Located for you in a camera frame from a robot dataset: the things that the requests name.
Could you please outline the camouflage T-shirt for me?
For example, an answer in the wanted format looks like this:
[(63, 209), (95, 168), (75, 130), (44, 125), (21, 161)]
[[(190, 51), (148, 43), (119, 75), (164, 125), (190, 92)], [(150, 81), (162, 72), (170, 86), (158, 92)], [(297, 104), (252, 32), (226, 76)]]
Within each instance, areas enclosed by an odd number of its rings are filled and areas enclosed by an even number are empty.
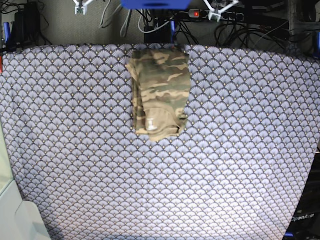
[(133, 128), (153, 142), (178, 136), (188, 117), (191, 90), (189, 55), (177, 49), (133, 52), (126, 68), (131, 75)]

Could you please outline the purple fan-pattern tablecloth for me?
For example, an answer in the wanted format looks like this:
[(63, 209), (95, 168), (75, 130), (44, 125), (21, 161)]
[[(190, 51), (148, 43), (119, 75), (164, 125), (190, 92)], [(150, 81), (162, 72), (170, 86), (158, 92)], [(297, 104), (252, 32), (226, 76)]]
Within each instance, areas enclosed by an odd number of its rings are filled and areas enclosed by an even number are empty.
[(43, 46), (3, 56), (14, 179), (54, 240), (280, 240), (320, 140), (320, 63), (187, 45), (178, 136), (133, 128), (126, 64), (160, 44)]

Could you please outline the black power strip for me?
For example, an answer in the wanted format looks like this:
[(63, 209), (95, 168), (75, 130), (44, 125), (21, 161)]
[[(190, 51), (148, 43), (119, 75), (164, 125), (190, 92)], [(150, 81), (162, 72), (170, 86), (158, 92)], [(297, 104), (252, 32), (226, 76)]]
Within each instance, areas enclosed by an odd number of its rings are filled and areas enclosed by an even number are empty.
[(192, 19), (205, 19), (205, 20), (211, 20), (211, 21), (236, 21), (236, 22), (244, 22), (245, 16), (243, 13), (236, 13), (236, 12), (230, 12), (225, 11), (221, 14), (221, 16), (213, 15), (211, 19), (209, 19), (209, 10), (204, 9), (190, 9), (188, 11), (188, 16)]

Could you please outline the black power adapter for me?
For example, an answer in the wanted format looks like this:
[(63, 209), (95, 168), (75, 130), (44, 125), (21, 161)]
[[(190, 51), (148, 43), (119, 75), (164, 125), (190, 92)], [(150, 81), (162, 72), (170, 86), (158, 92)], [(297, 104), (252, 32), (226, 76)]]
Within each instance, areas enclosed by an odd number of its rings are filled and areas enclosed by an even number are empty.
[(41, 15), (36, 2), (28, 2), (14, 15), (11, 36), (19, 43), (35, 42), (41, 32)]

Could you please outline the white plastic bin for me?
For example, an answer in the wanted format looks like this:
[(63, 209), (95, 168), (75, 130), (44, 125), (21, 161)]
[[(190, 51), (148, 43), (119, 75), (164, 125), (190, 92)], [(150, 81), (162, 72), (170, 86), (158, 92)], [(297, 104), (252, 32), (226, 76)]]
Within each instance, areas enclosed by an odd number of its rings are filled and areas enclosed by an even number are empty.
[(24, 201), (14, 180), (3, 131), (0, 131), (0, 238), (49, 240), (39, 209)]

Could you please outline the black OpenArm case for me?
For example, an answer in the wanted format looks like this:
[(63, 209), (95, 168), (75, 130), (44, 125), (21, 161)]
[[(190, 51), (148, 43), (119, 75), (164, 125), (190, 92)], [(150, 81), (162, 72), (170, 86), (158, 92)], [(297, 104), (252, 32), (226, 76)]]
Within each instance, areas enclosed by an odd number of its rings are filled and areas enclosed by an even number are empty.
[(320, 154), (315, 155), (304, 191), (285, 240), (318, 240), (320, 238)]

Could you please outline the blue plastic mount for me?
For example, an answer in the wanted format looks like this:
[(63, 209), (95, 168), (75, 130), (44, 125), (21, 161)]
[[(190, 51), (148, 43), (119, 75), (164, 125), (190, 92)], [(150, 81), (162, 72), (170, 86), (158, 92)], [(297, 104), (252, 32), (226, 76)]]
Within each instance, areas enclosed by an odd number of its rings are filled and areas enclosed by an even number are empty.
[(191, 0), (121, 0), (129, 10), (185, 10)]

